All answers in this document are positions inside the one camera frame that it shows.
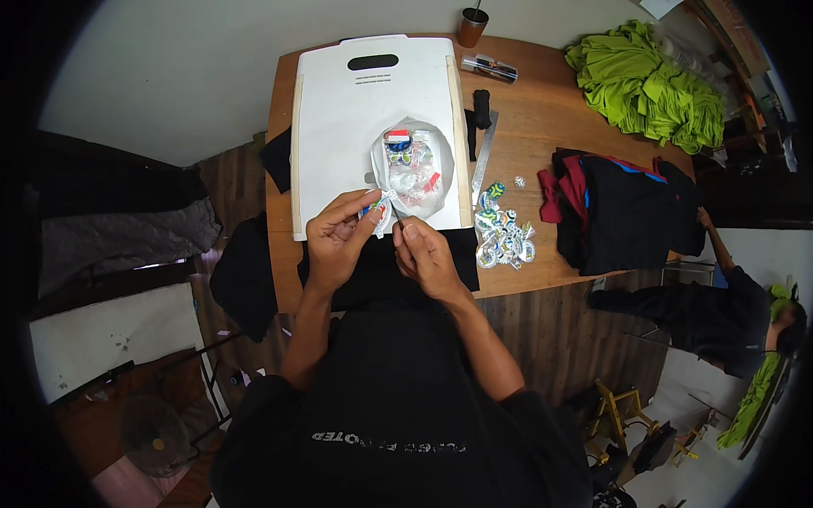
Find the wooden table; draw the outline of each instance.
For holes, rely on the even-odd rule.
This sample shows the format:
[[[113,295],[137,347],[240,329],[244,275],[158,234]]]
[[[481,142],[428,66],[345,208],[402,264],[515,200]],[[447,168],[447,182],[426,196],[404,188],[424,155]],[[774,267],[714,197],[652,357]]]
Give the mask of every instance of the wooden table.
[[[451,34],[413,37],[448,37],[454,41]],[[299,55],[304,51],[308,50],[280,57],[266,141],[291,125],[293,84]],[[556,250],[556,225],[543,223],[539,217],[542,192],[537,172],[550,170],[550,156],[557,146],[610,154],[643,167],[652,167],[652,159],[661,156],[693,177],[691,158],[680,148],[670,143],[659,148],[655,141],[643,136],[622,134],[603,116],[590,110],[582,90],[576,87],[576,73],[564,61],[562,51],[512,39],[482,37],[477,46],[469,50],[455,42],[454,53],[458,63],[464,54],[482,53],[519,69],[520,78],[513,85],[465,71],[460,72],[460,81],[467,109],[473,109],[474,90],[487,89],[491,93],[491,109],[499,112],[484,188],[494,181],[504,183],[507,191],[500,198],[500,207],[516,210],[518,220],[522,223],[530,220],[537,231],[533,238],[536,258],[518,271],[509,265],[488,270],[478,268],[480,291],[475,297],[522,293],[595,278],[579,277],[577,270],[567,265]],[[483,131],[478,131],[478,149],[482,136]],[[471,163],[471,172],[474,172],[474,163]],[[527,182],[522,190],[513,185],[517,175],[524,176]],[[297,274],[302,246],[292,238],[291,201],[289,193],[280,195],[268,175],[265,190],[276,300],[280,312],[295,312],[302,295]],[[676,254],[670,253],[670,258],[675,257]]]

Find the hand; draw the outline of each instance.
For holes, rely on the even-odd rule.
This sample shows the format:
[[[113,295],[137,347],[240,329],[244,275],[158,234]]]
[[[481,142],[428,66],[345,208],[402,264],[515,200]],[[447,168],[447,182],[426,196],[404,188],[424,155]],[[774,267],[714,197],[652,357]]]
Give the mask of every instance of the hand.
[[[416,217],[407,217],[403,223],[403,231],[398,224],[393,225],[395,261],[401,274],[442,303],[470,296],[454,267],[446,238]]]
[[[353,275],[361,248],[381,219],[379,208],[358,219],[359,211],[381,197],[380,189],[366,192],[360,189],[339,194],[322,213],[307,221],[307,251],[311,260],[308,285],[333,293]]]
[[[714,227],[714,224],[711,223],[711,217],[702,206],[698,208],[698,222],[706,229]]]

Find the metal ruler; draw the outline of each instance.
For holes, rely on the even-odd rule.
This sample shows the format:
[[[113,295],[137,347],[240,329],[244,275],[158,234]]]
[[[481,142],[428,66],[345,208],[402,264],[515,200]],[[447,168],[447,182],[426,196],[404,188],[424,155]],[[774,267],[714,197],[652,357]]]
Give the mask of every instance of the metal ruler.
[[[498,116],[499,113],[497,113],[495,110],[489,111],[491,127],[485,130],[483,142],[480,144],[480,153],[477,155],[477,166],[474,168],[474,176],[472,177],[472,208],[477,205],[477,200],[480,198],[480,187],[483,186],[485,165],[489,163],[491,142],[494,141],[494,129],[497,128]]]

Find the paper scrap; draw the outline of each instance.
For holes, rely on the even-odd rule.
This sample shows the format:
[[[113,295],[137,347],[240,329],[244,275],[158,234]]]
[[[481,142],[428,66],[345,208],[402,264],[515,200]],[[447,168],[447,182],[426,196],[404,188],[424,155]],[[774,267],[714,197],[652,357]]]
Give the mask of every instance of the paper scrap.
[[[660,20],[681,2],[683,0],[641,0],[640,5],[652,14],[656,20]]]

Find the brown cup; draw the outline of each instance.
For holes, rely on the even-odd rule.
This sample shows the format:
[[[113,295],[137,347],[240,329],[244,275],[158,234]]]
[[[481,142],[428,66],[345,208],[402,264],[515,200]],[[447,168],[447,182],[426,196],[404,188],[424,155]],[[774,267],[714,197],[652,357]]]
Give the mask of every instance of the brown cup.
[[[458,44],[464,48],[473,48],[480,35],[489,22],[489,15],[483,11],[478,11],[474,7],[463,9],[460,19],[460,30],[458,30]]]

